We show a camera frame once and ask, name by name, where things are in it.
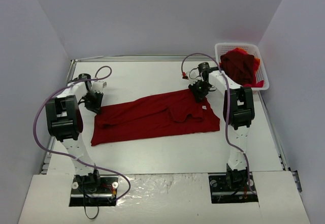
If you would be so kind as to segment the red t shirt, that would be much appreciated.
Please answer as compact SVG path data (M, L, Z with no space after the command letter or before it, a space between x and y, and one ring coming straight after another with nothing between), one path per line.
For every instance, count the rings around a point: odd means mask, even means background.
M91 145L219 130L220 119L207 99L196 102L185 89L102 107Z

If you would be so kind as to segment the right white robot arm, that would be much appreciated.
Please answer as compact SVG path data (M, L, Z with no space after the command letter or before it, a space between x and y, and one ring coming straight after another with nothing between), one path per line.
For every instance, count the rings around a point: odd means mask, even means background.
M234 82L224 71L220 71L218 67L210 67L207 62L184 73L183 78L189 80L188 87L198 102L215 90L224 96L225 137L230 146L225 183L229 189L237 190L243 185L249 172L246 160L247 139L255 117L252 89Z

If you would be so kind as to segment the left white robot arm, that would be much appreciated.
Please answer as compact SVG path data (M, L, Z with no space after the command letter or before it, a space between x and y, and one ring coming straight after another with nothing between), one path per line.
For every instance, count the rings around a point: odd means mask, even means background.
M75 182L91 193L99 191L102 179L90 158L82 138L83 120L79 103L95 114L101 113L105 81L94 81L89 74L80 74L61 93L45 105L49 134L61 142L75 168Z

